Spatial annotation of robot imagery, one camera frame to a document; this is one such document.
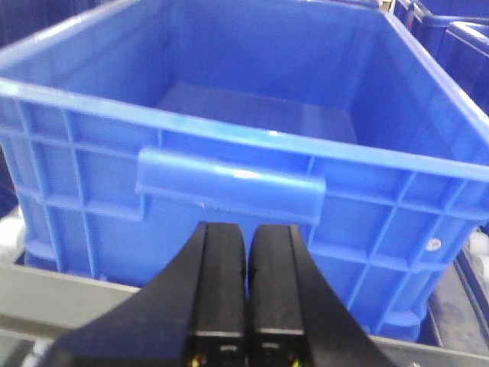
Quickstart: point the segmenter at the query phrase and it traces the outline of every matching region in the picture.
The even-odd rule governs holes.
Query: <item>plastic bin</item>
[[[451,23],[436,59],[489,114],[489,25]]]
[[[29,265],[143,284],[200,220],[297,223],[367,331],[416,338],[489,218],[489,121],[393,15],[127,0],[57,30],[0,53]]]
[[[487,0],[415,0],[408,18],[411,33],[434,57],[438,53],[445,31],[453,21],[489,24]]]
[[[408,11],[410,10],[411,0],[396,0],[393,13],[406,25]]]
[[[0,47],[108,0],[0,0]]]

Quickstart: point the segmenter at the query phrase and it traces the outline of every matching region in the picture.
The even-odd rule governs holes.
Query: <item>blue plastic crate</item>
[[[411,5],[411,0],[396,0],[394,3],[394,10],[393,13],[396,15],[396,17],[399,18],[400,21],[403,22],[404,25],[406,25],[407,21],[407,15],[409,14],[410,10],[410,5]]]
[[[200,220],[292,222],[367,331],[417,337],[489,218],[489,121],[393,15],[126,0],[58,29],[0,53],[29,265],[143,284]]]
[[[411,33],[434,57],[451,22],[489,24],[487,0],[412,0],[409,13]]]
[[[0,0],[0,47],[107,0]]]
[[[489,114],[489,25],[451,23],[436,59]]]

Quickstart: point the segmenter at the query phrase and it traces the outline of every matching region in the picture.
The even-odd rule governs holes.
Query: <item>gray surface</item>
[[[453,265],[430,297],[429,306],[442,347],[489,356],[478,318]]]
[[[0,326],[54,337],[82,326],[138,289],[18,265],[0,265]]]
[[[0,279],[0,317],[11,322],[5,327],[0,319],[0,367],[18,367],[23,356],[29,352],[32,356],[31,343],[25,340],[53,339],[100,316],[138,290],[17,265],[0,265]],[[488,357],[371,338],[399,367],[414,362],[421,367],[489,367]]]

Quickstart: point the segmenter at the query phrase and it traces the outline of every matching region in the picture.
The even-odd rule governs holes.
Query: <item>crate bottom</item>
[[[285,99],[177,83],[168,89],[157,108],[252,128],[357,143],[346,111]]]

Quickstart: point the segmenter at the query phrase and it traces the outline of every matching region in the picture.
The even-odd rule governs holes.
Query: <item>crate handle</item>
[[[321,177],[142,148],[135,190],[203,209],[317,226],[326,185]]]

